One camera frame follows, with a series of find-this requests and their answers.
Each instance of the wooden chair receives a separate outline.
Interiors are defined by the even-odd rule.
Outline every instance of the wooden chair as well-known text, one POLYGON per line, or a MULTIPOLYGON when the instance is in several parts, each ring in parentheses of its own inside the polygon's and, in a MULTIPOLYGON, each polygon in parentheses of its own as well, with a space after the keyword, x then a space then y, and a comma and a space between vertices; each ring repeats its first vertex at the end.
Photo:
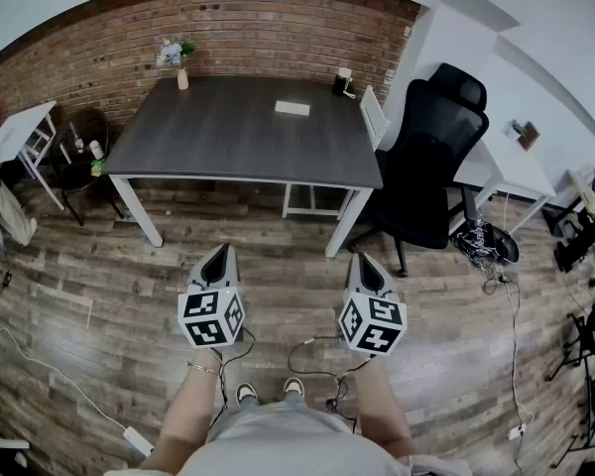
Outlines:
MULTIPOLYGON (((373 145, 373 151, 377 150, 381 140, 384 138, 388 127, 390 127, 390 120, 386 118, 384 112, 375 96, 375 92, 372 86, 368 86, 364 91, 364 96, 359 104, 359 109, 364 117, 364 123, 370 136, 370 141, 373 145)), ((282 211, 283 218, 286 218, 288 214, 301 214, 301 215, 329 215, 337 217, 337 220, 341 218, 350 199, 352 198, 354 190, 347 190, 344 200, 342 201, 339 210, 322 210, 318 209, 315 205, 315 190, 313 185, 308 186, 310 195, 310 208, 292 208, 289 206, 289 200, 291 198, 292 183, 287 183, 285 189, 285 204, 282 211)))

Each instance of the wooden floor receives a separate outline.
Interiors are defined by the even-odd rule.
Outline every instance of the wooden floor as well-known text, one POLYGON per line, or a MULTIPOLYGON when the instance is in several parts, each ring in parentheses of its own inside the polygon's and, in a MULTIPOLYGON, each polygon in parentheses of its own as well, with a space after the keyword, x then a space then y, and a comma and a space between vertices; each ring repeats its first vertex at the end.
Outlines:
MULTIPOLYGON (((77 197, 86 217, 80 228, 36 183, 19 185, 16 195, 40 227, 31 245, 9 241, 8 263, 0 259, 0 283, 7 269, 13 273, 0 297, 0 327, 8 327, 29 356, 62 369, 106 413, 154 441, 191 355, 176 321, 177 295, 205 252, 223 242, 236 246, 246 325, 258 338, 251 354, 227 370, 232 404, 235 387, 245 380, 263 399, 276 397, 289 375, 289 350, 314 334, 334 332, 350 255, 324 257, 333 220, 283 220, 284 188, 278 185, 146 181, 140 187, 139 197, 164 237, 161 249, 131 220, 117 220, 105 202, 77 197)), ((488 220, 502 226, 503 207, 504 198, 489 203, 488 220)), ((507 226, 526 208, 510 201, 507 226)), ((548 464, 569 435, 579 432, 583 374, 567 368, 550 384, 543 375, 561 357, 571 332, 566 314, 581 312, 553 265, 553 240, 542 219, 533 218, 516 236, 521 259, 508 273, 521 289, 517 390, 535 413, 519 463, 525 475, 574 474, 594 454, 569 455, 556 471, 548 464)), ((395 270, 392 241, 375 237, 362 250, 395 270)), ((518 420, 511 386, 512 308, 504 288, 485 295, 480 271, 451 245, 444 251, 407 245, 406 251, 410 277, 397 284, 408 304, 409 330, 387 363, 416 444, 428 453, 466 459, 475 474, 518 474, 518 442, 506 440, 518 420)), ((566 279, 587 305, 582 273, 566 279)), ((518 303, 516 293, 513 298, 518 303)), ((227 356, 245 347, 236 344, 227 356)), ((344 349, 316 343, 304 348, 297 364, 342 372, 350 360, 344 349)), ((595 369, 595 358, 590 364, 595 369)), ((331 380, 304 382, 308 401, 323 409, 334 392, 331 380)), ((340 410, 353 414, 352 379, 350 384, 340 410)), ((5 333, 0 433, 30 440, 29 459, 42 473, 100 475, 140 459, 117 425, 55 372, 23 360, 5 333)))

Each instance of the brick wall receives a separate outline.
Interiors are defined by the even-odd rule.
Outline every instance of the brick wall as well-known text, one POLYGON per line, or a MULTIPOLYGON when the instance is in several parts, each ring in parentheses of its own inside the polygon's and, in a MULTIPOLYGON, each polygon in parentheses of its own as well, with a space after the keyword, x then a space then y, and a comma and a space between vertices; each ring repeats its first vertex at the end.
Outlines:
POLYGON ((383 100, 418 9, 409 0, 93 0, 1 52, 0 105, 6 114, 47 100, 64 113, 95 106, 118 128, 159 77, 176 74, 155 66, 165 39, 197 42, 190 76, 331 82, 347 66, 383 100))

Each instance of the white desk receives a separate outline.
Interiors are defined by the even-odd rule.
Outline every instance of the white desk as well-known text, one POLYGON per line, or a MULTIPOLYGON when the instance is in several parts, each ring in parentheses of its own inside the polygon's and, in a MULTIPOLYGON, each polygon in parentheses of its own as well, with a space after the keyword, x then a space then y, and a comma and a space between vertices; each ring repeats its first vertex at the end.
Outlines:
POLYGON ((51 142, 56 132, 53 121, 51 120, 51 115, 49 114, 55 105, 56 102, 53 100, 7 118, 0 127, 0 164, 13 161, 16 157, 20 158, 32 178, 37 178, 49 193, 51 199, 59 206, 59 209, 64 210, 63 204, 56 198, 56 195, 53 194, 53 191, 49 188, 48 184, 38 171, 38 164, 51 147, 51 142), (51 136, 46 135, 38 129, 42 120, 45 119, 51 127, 51 136), (38 134, 38 136, 47 141, 47 143, 41 152, 29 149, 29 152, 38 156, 38 159, 33 163, 27 152, 26 143, 34 133, 38 134))
MULTIPOLYGON (((537 201, 532 204, 529 210, 520 218, 516 225, 509 230, 510 234, 517 231, 527 222, 542 206, 552 197, 555 197, 555 190, 546 178, 542 168, 532 154, 526 152, 518 141, 513 141, 500 132, 488 132, 483 136, 472 153, 480 154, 485 164, 491 170, 491 176, 483 186, 483 189, 476 195, 476 207, 479 208, 487 198, 497 189, 503 186, 513 186, 533 192, 537 201)), ((463 168, 470 164, 463 163, 463 168)), ((458 171, 455 181, 471 183, 467 181, 467 172, 458 171)), ((465 221, 463 217, 455 219, 449 227, 449 234, 452 234, 465 221)))

